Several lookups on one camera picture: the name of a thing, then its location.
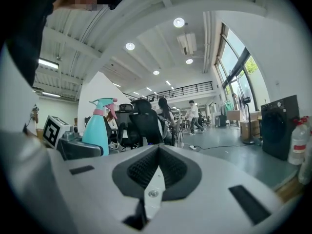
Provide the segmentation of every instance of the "stand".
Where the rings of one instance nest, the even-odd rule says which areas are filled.
[[[252,123],[251,123],[251,120],[250,120],[249,105],[246,104],[246,106],[247,106],[247,109],[248,109],[248,118],[249,118],[249,136],[248,136],[247,140],[243,140],[243,143],[245,145],[254,145],[254,139],[252,137]]]

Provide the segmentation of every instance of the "pink spray trigger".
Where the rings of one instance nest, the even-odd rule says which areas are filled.
[[[105,106],[105,107],[107,107],[107,108],[111,111],[113,117],[114,117],[115,119],[117,119],[117,116],[116,116],[115,110],[114,110],[114,104],[110,104],[110,105],[107,105],[107,106]]]

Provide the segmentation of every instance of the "ceiling air conditioner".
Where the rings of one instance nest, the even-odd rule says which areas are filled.
[[[181,51],[185,55],[192,55],[197,50],[196,38],[194,33],[183,34],[177,37]]]

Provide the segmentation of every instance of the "gray floor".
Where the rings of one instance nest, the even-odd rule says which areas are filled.
[[[206,127],[204,133],[197,131],[194,136],[183,132],[184,139],[179,147],[190,150],[189,145],[198,145],[208,150],[200,149],[200,153],[227,160],[244,170],[251,176],[259,179],[264,184],[278,189],[292,179],[297,172],[297,167],[286,161],[277,159],[262,151],[262,147],[246,146],[240,140],[240,130],[237,127],[213,128]]]

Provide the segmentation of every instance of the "railing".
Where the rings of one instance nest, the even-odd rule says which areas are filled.
[[[131,95],[129,95],[129,94],[125,94],[125,93],[123,93],[130,101],[134,101],[134,100],[136,100],[136,99],[138,99],[137,97],[135,97],[135,96],[131,96]]]
[[[163,92],[160,92],[157,94],[149,95],[146,98],[149,101],[155,101],[155,100],[159,100],[160,98],[163,98],[163,97],[175,98],[175,97],[179,97],[179,96],[185,96],[185,95],[205,92],[205,91],[209,91],[209,90],[213,90],[212,81],[194,84],[194,85],[181,87],[181,88],[176,88],[174,90],[163,91]]]

